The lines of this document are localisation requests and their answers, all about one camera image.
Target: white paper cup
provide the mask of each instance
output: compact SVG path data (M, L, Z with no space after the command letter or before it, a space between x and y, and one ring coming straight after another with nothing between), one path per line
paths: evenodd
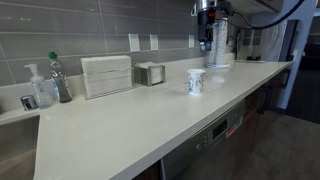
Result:
M188 70L189 77L189 94L199 95L203 88L203 79L205 70L203 69L190 69Z

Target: stainless steel dishwasher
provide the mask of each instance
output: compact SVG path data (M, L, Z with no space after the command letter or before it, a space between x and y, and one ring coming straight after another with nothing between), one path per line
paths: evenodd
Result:
M237 129L242 123L241 101L161 159L163 180L231 180Z

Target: plastic bottle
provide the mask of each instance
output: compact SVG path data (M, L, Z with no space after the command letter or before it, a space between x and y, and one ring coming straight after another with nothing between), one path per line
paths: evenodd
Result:
M63 70L62 63L58 60L55 52L49 52L50 74L53 81L53 87L57 93L60 103L67 103L72 100L71 91L67 76Z
M47 108L52 105L52 98L49 95L48 87L43 76L38 74L38 69L36 64L25 65L25 68L30 68L33 76L31 77L31 85L35 94L36 102L39 108Z

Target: kitchen counter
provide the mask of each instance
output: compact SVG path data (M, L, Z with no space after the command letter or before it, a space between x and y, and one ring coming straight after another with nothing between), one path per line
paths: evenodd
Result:
M203 63L201 58L164 63L164 84L10 111L0 116L0 125L40 115L35 180L132 179L290 65L237 62L212 70ZM191 68L207 71L200 96L187 93ZM211 82L214 75L225 82Z

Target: electrical outlet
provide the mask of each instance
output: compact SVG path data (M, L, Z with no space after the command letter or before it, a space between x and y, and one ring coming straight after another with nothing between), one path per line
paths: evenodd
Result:
M129 34L130 52L140 51L140 42L138 34Z
M150 34L151 51L159 50L158 35Z
M189 48L194 47L194 35L189 35Z

